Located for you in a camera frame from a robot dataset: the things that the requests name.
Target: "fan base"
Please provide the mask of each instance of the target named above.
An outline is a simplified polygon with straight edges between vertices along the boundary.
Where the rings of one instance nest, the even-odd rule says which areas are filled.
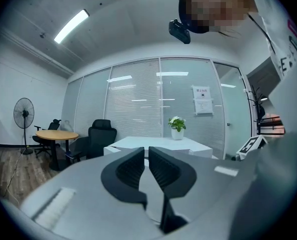
[[[20,152],[23,153],[23,155],[30,155],[30,154],[33,153],[33,149],[31,149],[31,148],[22,148],[20,150]]]

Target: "printed sign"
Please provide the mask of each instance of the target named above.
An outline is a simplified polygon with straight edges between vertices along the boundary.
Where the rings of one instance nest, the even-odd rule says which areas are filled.
[[[213,101],[209,86],[193,86],[193,97],[195,104],[195,115],[213,114]]]

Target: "white device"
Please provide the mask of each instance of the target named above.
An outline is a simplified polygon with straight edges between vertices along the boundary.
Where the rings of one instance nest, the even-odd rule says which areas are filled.
[[[248,152],[256,149],[261,149],[265,146],[268,141],[264,138],[263,135],[257,135],[250,137],[248,141],[236,152],[241,160],[244,160]]]

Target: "green plant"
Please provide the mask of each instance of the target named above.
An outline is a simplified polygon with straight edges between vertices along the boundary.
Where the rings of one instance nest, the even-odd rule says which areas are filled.
[[[182,119],[178,116],[174,116],[173,118],[168,119],[168,125],[172,127],[172,129],[176,129],[178,132],[181,131],[181,129],[186,129],[185,126],[185,119]]]

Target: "potted plant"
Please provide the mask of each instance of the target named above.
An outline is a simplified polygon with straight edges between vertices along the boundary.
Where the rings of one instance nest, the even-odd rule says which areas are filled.
[[[185,119],[178,116],[168,119],[168,125],[171,127],[172,138],[175,141],[182,140],[184,137]]]

